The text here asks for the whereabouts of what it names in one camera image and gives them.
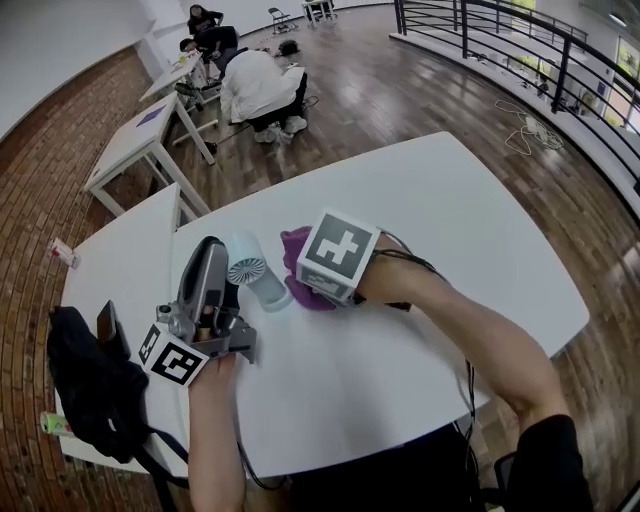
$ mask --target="brick floor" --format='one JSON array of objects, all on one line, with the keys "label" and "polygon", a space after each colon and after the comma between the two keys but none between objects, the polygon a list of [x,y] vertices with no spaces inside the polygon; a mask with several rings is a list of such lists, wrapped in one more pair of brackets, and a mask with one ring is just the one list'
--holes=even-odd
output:
[{"label": "brick floor", "polygon": [[[54,410],[45,343],[66,275],[46,245],[56,236],[77,245],[111,219],[82,185],[110,136],[143,107],[148,86],[126,49],[51,95],[0,143],[2,512],[159,509],[149,477],[67,458],[38,427],[40,412]],[[131,169],[110,190],[130,208],[148,180]]]}]

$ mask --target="black backpack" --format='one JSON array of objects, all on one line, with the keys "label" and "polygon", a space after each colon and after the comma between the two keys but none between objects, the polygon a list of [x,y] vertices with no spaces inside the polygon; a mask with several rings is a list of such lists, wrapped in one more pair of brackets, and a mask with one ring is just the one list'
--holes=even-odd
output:
[{"label": "black backpack", "polygon": [[186,479],[171,475],[144,448],[149,435],[157,434],[188,462],[178,441],[146,423],[143,393],[149,378],[142,368],[102,350],[77,309],[57,307],[50,319],[49,370],[73,434],[120,463],[135,458],[156,488],[166,481],[188,488]]}]

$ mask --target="cable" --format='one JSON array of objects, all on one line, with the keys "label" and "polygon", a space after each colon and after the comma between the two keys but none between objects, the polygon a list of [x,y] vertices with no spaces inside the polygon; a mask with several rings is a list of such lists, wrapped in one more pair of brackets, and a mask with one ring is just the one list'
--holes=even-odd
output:
[{"label": "cable", "polygon": [[264,489],[265,491],[277,491],[278,489],[280,489],[280,487],[282,487],[282,485],[286,482],[287,477],[283,476],[278,482],[278,485],[276,485],[275,487],[271,487],[265,484],[264,482],[262,482],[262,480],[258,478],[255,471],[253,470],[253,467],[249,462],[249,457],[247,457],[247,452],[244,451],[244,446],[242,446],[242,443],[238,441],[237,444],[238,444],[238,451],[240,452],[240,458],[242,459],[242,465],[245,467],[245,469],[249,473],[249,476],[251,476],[251,480],[253,480],[258,487],[260,487],[261,489]]},{"label": "cable", "polygon": [[[320,101],[320,98],[318,98],[317,96],[309,96],[307,99],[305,99],[302,102],[302,111],[306,112],[309,108],[315,106],[318,104],[318,102]],[[233,132],[231,135],[226,136],[224,139],[220,139],[218,142],[216,142],[216,145],[220,145],[223,142],[227,142],[229,139],[232,139],[233,137],[235,137],[236,135],[238,135],[240,132],[245,131],[247,128],[249,128],[251,125],[249,123],[247,123],[245,126],[243,126],[242,128],[240,128],[239,130]]]},{"label": "cable", "polygon": [[[508,108],[501,107],[499,105],[500,103],[504,103],[505,105],[510,105],[516,108],[517,110],[510,110]],[[509,137],[507,137],[507,140],[504,141],[504,143],[508,148],[513,149],[514,151],[516,151],[517,153],[520,153],[521,155],[531,156],[532,155],[531,146],[525,139],[524,137],[525,135],[533,135],[538,140],[538,142],[540,142],[540,144],[542,144],[547,149],[558,150],[564,147],[564,142],[562,141],[562,139],[557,133],[549,131],[541,122],[534,119],[532,116],[527,114],[524,110],[522,110],[517,105],[514,105],[513,103],[509,103],[508,101],[498,100],[495,102],[494,106],[498,110],[502,110],[503,112],[516,114],[518,116],[518,119],[520,119],[520,121],[524,123],[524,126],[522,126],[522,128],[514,131],[511,135],[509,135]],[[514,136],[517,136],[518,134],[520,135],[520,138],[522,139],[522,142],[524,143],[524,145],[527,147],[527,151],[522,151],[520,148],[517,148],[516,146],[513,146],[509,143],[509,141]]]},{"label": "cable", "polygon": [[[414,255],[409,249],[409,247],[407,246],[407,244],[405,244],[402,240],[400,240],[400,238],[398,238],[397,236],[393,235],[392,233],[384,229],[380,229],[380,231],[382,231],[386,236],[388,236],[393,241],[398,243],[407,252],[399,251],[397,249],[374,249],[371,255],[372,260],[374,260],[379,256],[387,256],[389,258],[397,258],[397,259],[410,261],[436,274],[443,281],[447,283],[449,282],[440,272],[438,272],[435,269],[435,267],[431,263]],[[471,363],[466,359],[465,359],[465,364],[467,369],[467,392],[469,394],[469,415],[471,417],[471,423],[469,424],[469,428],[467,428],[467,431],[464,433],[464,439],[467,443],[467,449],[465,450],[464,469],[465,471],[468,471],[469,456],[471,456],[471,461],[473,462],[473,466],[474,466],[474,475],[477,482],[478,475],[479,475],[478,460],[473,451],[473,448],[471,448],[471,436],[473,435],[473,425],[476,422],[476,395],[475,395],[476,370],[471,365]],[[455,425],[455,428],[458,430],[458,432],[462,435],[462,431],[460,430],[460,426],[458,425],[458,423],[454,421],[454,425]]]}]

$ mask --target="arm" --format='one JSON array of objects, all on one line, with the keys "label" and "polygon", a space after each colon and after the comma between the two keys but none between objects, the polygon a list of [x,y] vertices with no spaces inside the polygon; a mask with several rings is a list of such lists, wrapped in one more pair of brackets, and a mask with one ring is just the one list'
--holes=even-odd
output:
[{"label": "arm", "polygon": [[230,385],[235,355],[207,363],[189,386],[189,486],[196,512],[241,511],[245,475]]},{"label": "arm", "polygon": [[210,11],[211,19],[213,20],[214,26],[222,25],[222,20],[224,19],[224,14],[217,11]]},{"label": "arm", "polygon": [[[386,237],[380,245],[398,249]],[[379,256],[358,292],[377,302],[410,302],[421,309],[514,410],[521,432],[550,416],[569,414],[558,375],[540,345],[511,320],[435,274]]]}]

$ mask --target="hand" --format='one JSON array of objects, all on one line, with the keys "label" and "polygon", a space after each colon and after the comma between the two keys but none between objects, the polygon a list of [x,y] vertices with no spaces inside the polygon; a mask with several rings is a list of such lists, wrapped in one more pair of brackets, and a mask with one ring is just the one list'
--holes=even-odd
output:
[{"label": "hand", "polygon": [[[380,235],[376,249],[395,249],[406,252],[386,235]],[[365,299],[388,304],[391,302],[414,303],[421,287],[429,286],[435,274],[416,263],[390,256],[377,256],[366,268],[356,291]]]}]

